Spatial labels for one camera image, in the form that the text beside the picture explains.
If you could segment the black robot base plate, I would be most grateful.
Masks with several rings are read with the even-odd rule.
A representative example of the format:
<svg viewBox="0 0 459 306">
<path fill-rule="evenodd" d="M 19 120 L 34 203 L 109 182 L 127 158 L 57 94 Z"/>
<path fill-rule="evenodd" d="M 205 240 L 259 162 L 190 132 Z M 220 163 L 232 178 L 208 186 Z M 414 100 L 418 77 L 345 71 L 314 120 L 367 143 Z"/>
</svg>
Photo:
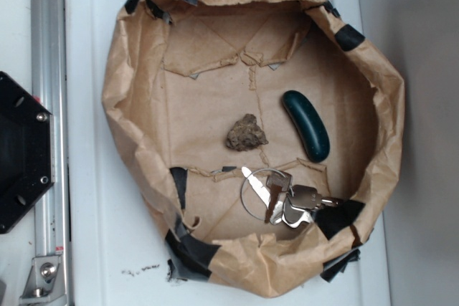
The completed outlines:
<svg viewBox="0 0 459 306">
<path fill-rule="evenodd" d="M 52 114 L 1 73 L 1 233 L 10 232 L 54 184 Z"/>
</svg>

